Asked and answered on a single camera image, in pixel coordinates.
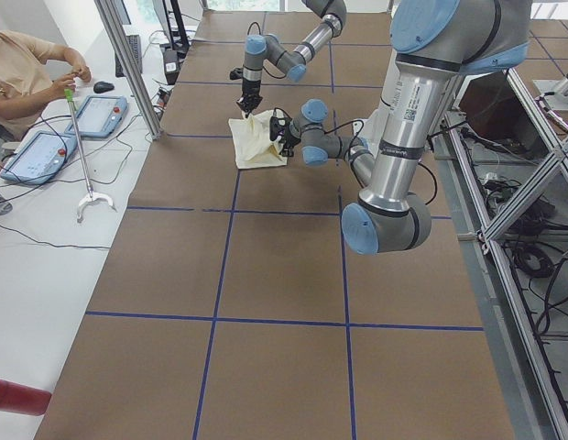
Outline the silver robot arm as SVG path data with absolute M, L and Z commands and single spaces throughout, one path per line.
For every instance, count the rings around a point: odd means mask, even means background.
M 342 212 L 347 245 L 356 253 L 416 248 L 431 232 L 431 215 L 410 191 L 424 143 L 439 114 L 445 85 L 456 75 L 500 72 L 528 52 L 529 1 L 402 1 L 390 26 L 399 76 L 388 118 L 372 153 L 359 137 L 324 132 L 323 101 L 311 99 L 289 124 L 308 165 L 343 159 L 362 189 Z
M 266 61 L 285 79 L 298 83 L 316 54 L 342 34 L 347 15 L 344 1 L 303 1 L 303 4 L 319 17 L 320 23 L 295 48 L 274 33 L 246 37 L 243 65 L 238 71 L 233 70 L 242 81 L 242 94 L 236 104 L 244 117 L 250 116 L 262 101 L 260 89 Z

